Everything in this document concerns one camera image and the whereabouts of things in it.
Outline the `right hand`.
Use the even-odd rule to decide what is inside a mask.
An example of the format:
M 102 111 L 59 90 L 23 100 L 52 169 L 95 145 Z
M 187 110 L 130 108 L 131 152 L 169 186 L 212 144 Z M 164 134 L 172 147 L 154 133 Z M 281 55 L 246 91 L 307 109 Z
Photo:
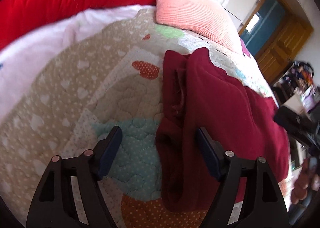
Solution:
M 319 190 L 319 176 L 317 174 L 311 174 L 309 171 L 309 162 L 309 158 L 304 160 L 299 176 L 293 185 L 291 191 L 291 203 L 293 205 L 298 204 L 307 197 L 309 187 L 314 191 Z

